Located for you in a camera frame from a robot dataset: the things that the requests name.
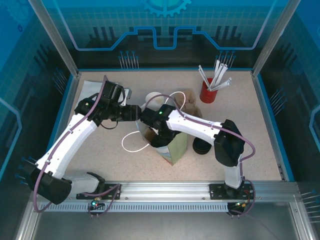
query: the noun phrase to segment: glass panel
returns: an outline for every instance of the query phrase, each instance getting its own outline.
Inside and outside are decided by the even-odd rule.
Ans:
[[[261,71],[275,123],[302,193],[320,191],[319,8],[319,1],[301,1]],[[308,211],[313,209],[316,213],[311,213],[312,217],[318,216],[316,198],[309,200],[308,207],[314,208]]]
[[[30,189],[22,167],[47,147],[70,76],[28,1],[0,7],[0,232],[11,240]]]
[[[287,0],[43,3],[81,69],[212,67],[220,53],[252,68]]]

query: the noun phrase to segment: enclosure floor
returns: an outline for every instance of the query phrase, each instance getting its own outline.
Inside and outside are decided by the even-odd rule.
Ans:
[[[198,71],[134,71],[134,72],[82,72],[73,103],[75,109],[84,81],[102,82],[104,75],[112,82],[131,88],[128,104],[142,105],[150,92],[171,94],[175,91],[192,89],[196,94],[196,105],[203,118],[215,122],[232,120],[241,134],[256,148],[254,157],[243,162],[243,173],[250,180],[281,180],[276,158],[271,146],[266,124],[258,102],[249,71],[226,72],[223,81],[232,77],[232,84],[219,90],[214,103],[200,101],[202,80]],[[114,122],[104,121],[107,127]],[[215,159],[214,148],[206,155],[198,155],[192,148],[194,137],[188,136],[188,149],[183,157],[171,166],[148,146],[136,153],[125,151],[122,138],[137,131],[135,122],[120,122],[113,130],[99,127],[77,151],[70,162],[67,174],[94,172],[107,181],[219,181],[224,180],[223,166]],[[129,150],[146,145],[136,133],[125,139]],[[252,152],[244,146],[243,156]]]

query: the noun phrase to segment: blue gear logo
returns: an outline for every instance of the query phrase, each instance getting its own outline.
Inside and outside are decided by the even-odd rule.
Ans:
[[[187,9],[187,4],[191,4],[191,0],[141,0],[145,10],[149,10],[151,14],[157,17],[171,17],[174,14],[180,14],[180,10]]]
[[[28,0],[0,0],[0,7],[6,7],[11,17],[20,25],[29,18]]]

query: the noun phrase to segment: black mounting plate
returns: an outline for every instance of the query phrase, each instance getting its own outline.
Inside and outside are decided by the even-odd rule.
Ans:
[[[230,197],[226,190],[224,184],[209,184],[210,199],[211,200],[247,200],[248,195],[245,190],[249,191],[250,199],[254,198],[253,188],[251,184],[243,184],[240,187],[240,193],[235,197]]]
[[[105,184],[104,184],[104,190],[103,190],[103,192],[105,192],[105,191],[107,191],[108,189],[114,187],[115,185],[116,185],[116,184],[107,184],[107,183],[105,183]],[[103,195],[101,199],[102,199],[102,200],[112,200],[113,196],[114,196],[115,193],[116,193],[116,190],[117,190],[117,188],[113,189],[113,190],[110,191],[108,194]],[[115,200],[119,200],[119,199],[120,199],[120,194],[121,194],[121,185],[120,185],[120,187],[119,187],[118,193],[116,194]],[[86,196],[86,195],[83,195],[83,194],[77,194],[77,195],[76,195],[76,199],[78,199],[78,200],[93,200],[93,199],[95,199],[95,198],[96,198],[95,196]]]

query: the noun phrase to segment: black lid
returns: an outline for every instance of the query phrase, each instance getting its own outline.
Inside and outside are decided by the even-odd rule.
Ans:
[[[192,147],[197,154],[204,155],[210,151],[212,145],[201,138],[196,137],[193,140]]]

